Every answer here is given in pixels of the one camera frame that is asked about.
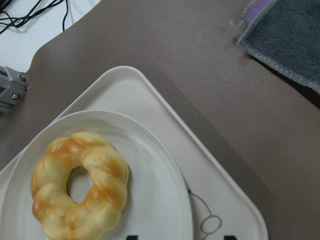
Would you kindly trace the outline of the cream rectangular tray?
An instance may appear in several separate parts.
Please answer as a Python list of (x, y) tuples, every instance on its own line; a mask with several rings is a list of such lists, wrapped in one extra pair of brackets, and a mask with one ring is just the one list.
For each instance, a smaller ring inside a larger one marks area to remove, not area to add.
[[(139, 70), (129, 66), (108, 70), (53, 122), (80, 111), (123, 114), (163, 143), (187, 189), (193, 223), (191, 240), (268, 239), (265, 221), (256, 206)], [(21, 153), (0, 173), (0, 213), (8, 179)]]

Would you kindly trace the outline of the white round plate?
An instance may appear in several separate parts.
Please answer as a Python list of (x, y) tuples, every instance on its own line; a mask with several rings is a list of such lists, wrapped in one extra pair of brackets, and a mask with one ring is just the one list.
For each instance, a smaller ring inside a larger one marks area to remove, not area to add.
[(184, 179), (163, 143), (131, 117), (113, 111), (84, 110), (48, 125), (19, 155), (7, 181), (0, 214), (3, 240), (44, 240), (32, 213), (30, 181), (49, 144), (78, 131), (106, 136), (129, 166), (128, 199), (117, 227), (106, 240), (191, 240), (192, 208)]

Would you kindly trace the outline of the glazed twisted donut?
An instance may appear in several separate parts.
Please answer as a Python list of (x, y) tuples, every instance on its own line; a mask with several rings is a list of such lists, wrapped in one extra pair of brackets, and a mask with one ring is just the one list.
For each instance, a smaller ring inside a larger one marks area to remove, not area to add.
[(129, 167), (103, 135), (54, 140), (31, 177), (32, 213), (50, 240), (100, 240), (119, 224)]

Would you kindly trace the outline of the grey cloth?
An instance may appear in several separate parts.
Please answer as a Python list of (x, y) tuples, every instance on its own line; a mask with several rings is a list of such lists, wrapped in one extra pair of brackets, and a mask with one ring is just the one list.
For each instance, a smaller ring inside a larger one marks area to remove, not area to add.
[(278, 73), (320, 91), (320, 2), (252, 0), (237, 43)]

